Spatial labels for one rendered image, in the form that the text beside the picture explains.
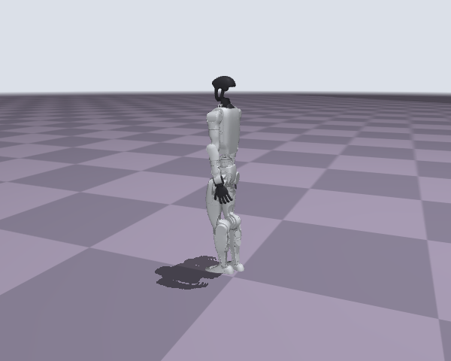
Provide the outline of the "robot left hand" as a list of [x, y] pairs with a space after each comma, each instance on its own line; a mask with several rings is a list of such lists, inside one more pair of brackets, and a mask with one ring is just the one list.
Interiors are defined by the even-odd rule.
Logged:
[[[226, 202], [230, 202], [230, 201], [232, 201], [233, 199], [230, 197], [230, 195], [229, 195], [229, 192], [228, 192], [228, 190], [223, 186], [223, 184], [224, 184], [224, 180], [223, 180], [223, 178], [222, 178], [222, 175], [220, 176], [221, 177], [221, 180], [222, 180], [222, 183], [221, 184], [215, 184], [214, 183], [214, 185], [215, 185], [215, 187], [216, 187], [216, 189], [215, 189], [215, 194], [214, 194], [214, 199], [216, 200], [216, 196], [217, 197], [219, 197], [219, 203], [220, 204], [222, 204], [222, 202], [224, 203], [224, 204], [226, 204]], [[213, 182], [214, 182], [214, 180], [213, 180]], [[227, 196], [228, 196], [228, 198], [229, 198], [229, 200], [227, 199]], [[225, 197], [225, 199], [223, 198], [223, 197]], [[222, 198], [222, 201], [221, 201], [221, 198]], [[226, 202], [225, 202], [225, 200], [226, 200]]]

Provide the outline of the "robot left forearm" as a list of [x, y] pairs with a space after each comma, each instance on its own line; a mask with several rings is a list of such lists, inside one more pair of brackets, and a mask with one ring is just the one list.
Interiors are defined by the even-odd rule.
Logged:
[[213, 175], [213, 180], [215, 184], [221, 184], [221, 169], [220, 169], [220, 156], [219, 152], [214, 144], [209, 144], [207, 146], [207, 152], [209, 155], [209, 161], [211, 165], [211, 174]]

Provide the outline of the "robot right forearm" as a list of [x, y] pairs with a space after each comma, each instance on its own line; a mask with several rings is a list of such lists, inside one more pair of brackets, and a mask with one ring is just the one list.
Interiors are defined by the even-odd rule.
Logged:
[[232, 158], [232, 163], [234, 164], [235, 163], [236, 152], [233, 153], [233, 154], [229, 154], [229, 156]]

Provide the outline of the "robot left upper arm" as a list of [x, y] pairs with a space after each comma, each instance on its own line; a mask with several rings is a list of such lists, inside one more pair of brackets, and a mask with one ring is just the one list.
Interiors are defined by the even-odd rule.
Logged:
[[219, 125], [222, 121], [221, 110], [207, 113], [206, 120], [208, 124], [209, 137], [211, 139], [210, 144], [214, 144], [219, 152]]

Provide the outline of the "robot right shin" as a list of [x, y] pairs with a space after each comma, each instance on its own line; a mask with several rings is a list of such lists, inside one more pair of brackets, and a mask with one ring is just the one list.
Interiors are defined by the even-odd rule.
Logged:
[[[240, 245], [241, 245], [241, 219], [238, 216], [240, 220], [240, 225], [238, 228], [230, 229], [230, 240], [229, 240], [229, 247], [232, 257], [232, 265], [240, 264]], [[233, 262], [234, 260], [234, 262]], [[238, 263], [237, 263], [238, 262]], [[236, 264], [235, 264], [236, 263]]]

